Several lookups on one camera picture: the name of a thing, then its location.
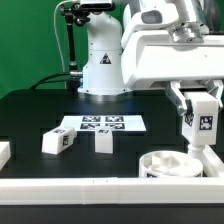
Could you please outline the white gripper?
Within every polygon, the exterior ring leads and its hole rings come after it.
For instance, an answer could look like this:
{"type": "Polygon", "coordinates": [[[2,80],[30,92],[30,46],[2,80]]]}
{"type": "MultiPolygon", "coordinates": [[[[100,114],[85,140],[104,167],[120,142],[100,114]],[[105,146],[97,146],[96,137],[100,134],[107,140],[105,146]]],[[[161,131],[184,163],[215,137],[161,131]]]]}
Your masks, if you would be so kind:
{"type": "Polygon", "coordinates": [[[207,91],[223,108],[224,36],[206,35],[203,43],[175,43],[167,31],[139,31],[124,47],[121,58],[125,85],[132,90],[157,88],[169,82],[165,93],[180,116],[192,113],[191,101],[179,81],[210,80],[207,91]]]}

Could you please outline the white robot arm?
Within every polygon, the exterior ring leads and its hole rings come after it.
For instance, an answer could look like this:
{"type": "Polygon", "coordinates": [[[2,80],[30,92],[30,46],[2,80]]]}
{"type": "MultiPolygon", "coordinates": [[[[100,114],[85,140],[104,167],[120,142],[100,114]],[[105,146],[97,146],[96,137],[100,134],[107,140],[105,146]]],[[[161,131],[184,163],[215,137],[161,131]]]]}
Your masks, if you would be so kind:
{"type": "Polygon", "coordinates": [[[163,89],[180,114],[190,110],[188,89],[221,99],[224,35],[214,0],[128,0],[122,22],[106,13],[112,0],[81,0],[81,8],[90,20],[85,93],[163,89]]]}

